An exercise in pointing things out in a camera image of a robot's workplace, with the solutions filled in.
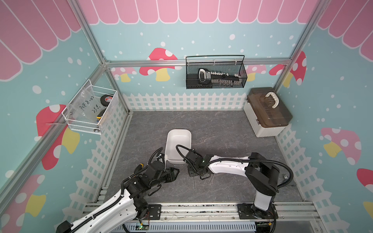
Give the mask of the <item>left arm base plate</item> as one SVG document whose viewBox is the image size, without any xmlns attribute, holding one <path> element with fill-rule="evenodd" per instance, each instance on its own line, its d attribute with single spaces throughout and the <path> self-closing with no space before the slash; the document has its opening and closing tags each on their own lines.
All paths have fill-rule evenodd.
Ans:
<svg viewBox="0 0 373 233">
<path fill-rule="evenodd" d="M 150 204 L 138 210 L 137 219 L 160 220 L 161 204 Z"/>
</svg>

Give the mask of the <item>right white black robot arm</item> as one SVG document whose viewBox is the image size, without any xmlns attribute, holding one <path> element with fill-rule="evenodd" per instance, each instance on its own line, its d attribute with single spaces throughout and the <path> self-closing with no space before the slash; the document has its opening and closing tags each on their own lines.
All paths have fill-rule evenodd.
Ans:
<svg viewBox="0 0 373 233">
<path fill-rule="evenodd" d="M 253 152 L 250 156 L 220 157 L 216 155 L 201 156 L 195 149 L 188 149 L 183 155 L 176 147 L 177 152 L 188 164 L 190 177 L 199 176 L 200 179 L 207 179 L 207 174 L 233 174 L 246 177 L 256 189 L 254 203 L 252 205 L 240 204 L 238 210 L 242 218 L 252 216 L 257 219 L 265 219 L 268 214 L 276 218 L 273 205 L 278 190 L 290 184 L 294 178 L 292 169 L 275 160 L 268 160 L 260 153 Z"/>
</svg>

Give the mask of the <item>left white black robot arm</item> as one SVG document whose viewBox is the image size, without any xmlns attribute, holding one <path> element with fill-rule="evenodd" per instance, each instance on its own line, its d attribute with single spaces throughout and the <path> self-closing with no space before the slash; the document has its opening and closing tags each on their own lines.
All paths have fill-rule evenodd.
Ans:
<svg viewBox="0 0 373 233">
<path fill-rule="evenodd" d="M 120 190 L 90 214 L 73 223 L 67 220 L 57 233 L 109 233 L 135 218 L 143 219 L 149 212 L 145 197 L 157 192 L 162 184 L 176 180 L 180 170 L 166 168 L 161 161 L 138 165 L 134 173 L 122 181 Z"/>
</svg>

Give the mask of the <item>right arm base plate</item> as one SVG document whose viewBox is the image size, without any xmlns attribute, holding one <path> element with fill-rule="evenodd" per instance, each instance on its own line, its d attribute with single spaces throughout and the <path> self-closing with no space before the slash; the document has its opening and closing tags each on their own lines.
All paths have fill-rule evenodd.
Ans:
<svg viewBox="0 0 373 233">
<path fill-rule="evenodd" d="M 237 204 L 238 215 L 243 219 L 278 219 L 278 214 L 275 207 L 272 205 L 269 210 L 263 211 L 256 208 L 254 204 L 239 203 Z"/>
</svg>

